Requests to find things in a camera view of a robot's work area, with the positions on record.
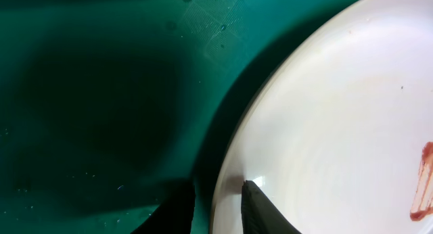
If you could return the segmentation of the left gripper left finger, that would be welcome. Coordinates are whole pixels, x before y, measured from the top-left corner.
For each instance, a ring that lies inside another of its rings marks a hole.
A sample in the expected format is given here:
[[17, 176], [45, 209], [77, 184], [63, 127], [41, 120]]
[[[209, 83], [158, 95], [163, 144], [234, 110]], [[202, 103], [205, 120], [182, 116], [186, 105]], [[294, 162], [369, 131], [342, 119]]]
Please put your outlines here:
[[193, 183], [182, 183], [131, 234], [190, 234], [195, 200]]

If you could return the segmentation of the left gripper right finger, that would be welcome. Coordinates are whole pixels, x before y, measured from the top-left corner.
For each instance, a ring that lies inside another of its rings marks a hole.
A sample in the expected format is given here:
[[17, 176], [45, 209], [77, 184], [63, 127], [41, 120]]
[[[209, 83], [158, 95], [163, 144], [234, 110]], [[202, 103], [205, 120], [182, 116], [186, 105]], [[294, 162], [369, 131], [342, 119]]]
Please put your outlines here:
[[253, 181], [242, 186], [243, 234], [300, 234]]

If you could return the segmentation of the white plate top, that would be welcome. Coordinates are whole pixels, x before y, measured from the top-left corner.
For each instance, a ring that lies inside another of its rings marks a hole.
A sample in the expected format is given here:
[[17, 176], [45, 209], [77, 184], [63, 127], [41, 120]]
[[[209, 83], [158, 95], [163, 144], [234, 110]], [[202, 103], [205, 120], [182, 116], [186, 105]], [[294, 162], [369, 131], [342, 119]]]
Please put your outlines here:
[[432, 232], [432, 0], [360, 0], [250, 106], [209, 231], [241, 233], [245, 181], [301, 233]]

